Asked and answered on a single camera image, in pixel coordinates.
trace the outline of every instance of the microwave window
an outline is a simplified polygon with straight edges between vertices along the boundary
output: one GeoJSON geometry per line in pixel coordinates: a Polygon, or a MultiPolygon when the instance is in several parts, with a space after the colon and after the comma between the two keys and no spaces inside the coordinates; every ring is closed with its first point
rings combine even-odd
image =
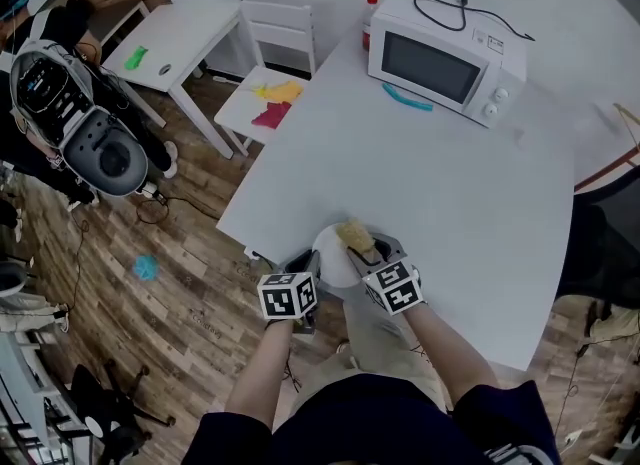
{"type": "Polygon", "coordinates": [[[480,68],[439,49],[386,32],[382,70],[464,103],[480,68]]]}

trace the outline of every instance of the white sticker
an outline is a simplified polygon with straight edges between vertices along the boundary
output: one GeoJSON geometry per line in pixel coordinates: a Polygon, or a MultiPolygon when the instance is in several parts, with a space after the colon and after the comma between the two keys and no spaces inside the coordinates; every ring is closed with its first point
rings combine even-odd
{"type": "Polygon", "coordinates": [[[480,45],[484,45],[487,43],[487,34],[484,31],[480,31],[479,29],[474,29],[473,39],[480,45]]]}
{"type": "Polygon", "coordinates": [[[497,38],[493,38],[489,35],[487,46],[489,49],[493,49],[497,53],[504,54],[504,42],[502,40],[498,40],[497,38]]]}

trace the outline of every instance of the pink cloth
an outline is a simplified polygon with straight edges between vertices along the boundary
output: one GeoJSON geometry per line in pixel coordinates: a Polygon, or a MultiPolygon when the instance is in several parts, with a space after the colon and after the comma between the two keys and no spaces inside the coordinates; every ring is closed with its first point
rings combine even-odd
{"type": "Polygon", "coordinates": [[[288,102],[267,102],[267,111],[258,115],[251,123],[253,125],[264,125],[271,129],[276,129],[287,114],[287,111],[289,111],[289,108],[291,108],[291,104],[288,102]]]}

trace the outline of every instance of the blue object on floor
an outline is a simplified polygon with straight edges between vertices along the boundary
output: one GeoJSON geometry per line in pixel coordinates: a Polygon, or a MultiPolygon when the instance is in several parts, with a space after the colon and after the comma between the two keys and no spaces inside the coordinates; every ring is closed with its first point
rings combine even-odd
{"type": "Polygon", "coordinates": [[[133,265],[133,271],[140,280],[155,280],[158,273],[158,261],[151,255],[140,255],[133,265]]]}
{"type": "Polygon", "coordinates": [[[395,100],[397,100],[401,104],[406,104],[407,106],[411,106],[412,108],[418,108],[424,111],[433,111],[433,104],[428,104],[426,102],[418,102],[411,99],[407,99],[398,93],[398,90],[395,89],[394,86],[389,83],[382,83],[382,88],[391,95],[395,100]]]}

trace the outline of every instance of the microwave control knob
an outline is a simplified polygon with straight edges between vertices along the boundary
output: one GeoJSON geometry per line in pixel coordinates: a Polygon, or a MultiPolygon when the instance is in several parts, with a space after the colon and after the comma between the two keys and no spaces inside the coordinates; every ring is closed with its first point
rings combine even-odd
{"type": "Polygon", "coordinates": [[[486,117],[491,118],[494,115],[498,114],[498,106],[496,106],[495,104],[487,104],[484,107],[484,115],[486,117]]]}
{"type": "Polygon", "coordinates": [[[509,92],[507,92],[504,88],[497,88],[495,92],[493,92],[493,100],[497,103],[502,102],[503,100],[509,97],[509,92]]]}

